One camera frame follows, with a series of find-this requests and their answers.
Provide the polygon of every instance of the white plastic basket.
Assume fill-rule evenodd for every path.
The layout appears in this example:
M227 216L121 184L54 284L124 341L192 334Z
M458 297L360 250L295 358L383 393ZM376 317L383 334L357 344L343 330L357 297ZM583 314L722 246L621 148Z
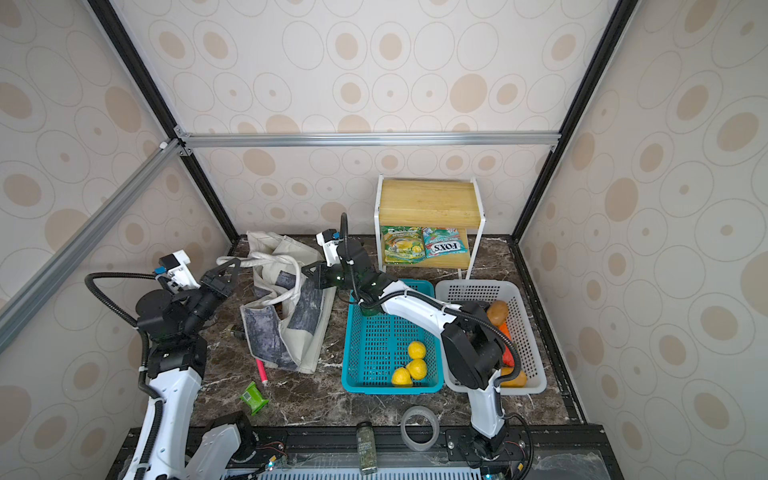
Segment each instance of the white plastic basket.
M435 298L443 302L458 302L462 300L482 300L493 302L502 300L507 303L509 316L507 327L512 336L512 342L518 347L521 367L528 376L528 382L521 388L502 388L502 395L529 395L544 392L547 388L547 377L541 356L536 346L536 338L531 330L531 322L525 312L520 290L509 282L500 280L443 280L435 288ZM467 393L465 386L459 385L448 368L445 360L445 350L442 353L442 370L445 384L455 392Z

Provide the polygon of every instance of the plastic basket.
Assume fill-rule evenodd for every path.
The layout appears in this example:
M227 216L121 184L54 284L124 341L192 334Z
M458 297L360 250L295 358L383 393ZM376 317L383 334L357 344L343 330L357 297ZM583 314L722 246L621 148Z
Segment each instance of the plastic basket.
M444 302L461 300L505 301L509 308L507 327L512 336L512 342L518 347L521 367L528 376L528 382L525 387L521 388L502 388L502 395L529 395L541 393L547 388L547 377L544 374L544 366L541 364L536 338L533 336L533 330L531 330L531 322L525 313L520 290L513 283L499 280L443 280L437 284L435 298ZM468 389L459 385L451 375L444 353L442 354L442 363L445 369L445 384L456 392L467 392Z
M426 280L402 280L414 290L434 296ZM395 369L411 361L408 345L418 340L426 346L427 376L413 387L392 385ZM418 395L442 388L443 365L440 340L420 326L395 315L364 316L357 305L349 306L344 340L341 383L347 392L369 395Z

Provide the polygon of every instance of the shelf rack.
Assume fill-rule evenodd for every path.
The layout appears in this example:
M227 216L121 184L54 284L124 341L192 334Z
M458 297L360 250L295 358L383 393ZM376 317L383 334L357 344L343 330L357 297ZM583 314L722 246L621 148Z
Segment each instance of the shelf rack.
M382 254L381 226L455 228L464 245L469 245L467 230L477 229L472 254L454 253L433 257L418 263L390 266L416 266L419 268L457 269L458 278L466 270L465 278L472 273L480 238L485 226L485 213L477 181L410 180L384 178L379 175L376 188L376 208L373 211L376 229L376 250L379 270L386 272L387 264Z

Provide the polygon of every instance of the teal plastic basket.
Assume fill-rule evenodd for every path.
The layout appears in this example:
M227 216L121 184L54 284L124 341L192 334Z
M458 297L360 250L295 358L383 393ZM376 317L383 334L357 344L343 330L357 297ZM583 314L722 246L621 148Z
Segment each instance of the teal plastic basket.
M414 290L435 296L435 287L426 280L403 280ZM427 376L414 380L413 387L392 385L392 374L411 361L408 345L418 340L427 354ZM357 305L349 306L344 340L341 383L347 392L368 395L418 395L442 388L440 339L420 326L396 315L364 316Z

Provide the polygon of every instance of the marble countertop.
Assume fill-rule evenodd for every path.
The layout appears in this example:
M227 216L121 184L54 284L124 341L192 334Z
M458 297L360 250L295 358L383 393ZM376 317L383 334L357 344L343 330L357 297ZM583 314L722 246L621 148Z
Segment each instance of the marble countertop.
M297 239L319 249L314 244L314 237ZM375 257L374 239L369 237L363 240L369 254ZM236 254L245 257L247 252L247 242L241 241ZM398 267L392 268L391 273L400 278L430 280L433 284L456 278L455 270ZM472 278L507 280L521 286L505 238L482 238ZM253 425L356 425L366 420L374 425L398 425L403 413L415 405L431 409L440 418L442 425L469 424L471 414L467 395L453 392L447 386L443 386L437 393L417 396L369 396L350 393L342 387L348 305L338 297L349 297L343 291L333 303L315 373L308 375L267 369L269 384L261 386L256 359L250 355L245 340L228 336L224 332L231 324L242 326L240 305L255 300L250 288L252 284L252 273L250 269L245 269L240 275L237 291L217 312L215 324L202 332L208 341L207 367L202 389L195 402L191 425L202 426L211 419L236 410L250 413L250 409L240 400L240 395L251 381L256 382L263 396L270 400L260 412L249 417ZM524 303L530 315L525 294ZM567 422L568 415L535 325L533 330L544 363L547 389L533 396L503 397L504 408L507 412L520 413L531 424L561 425Z

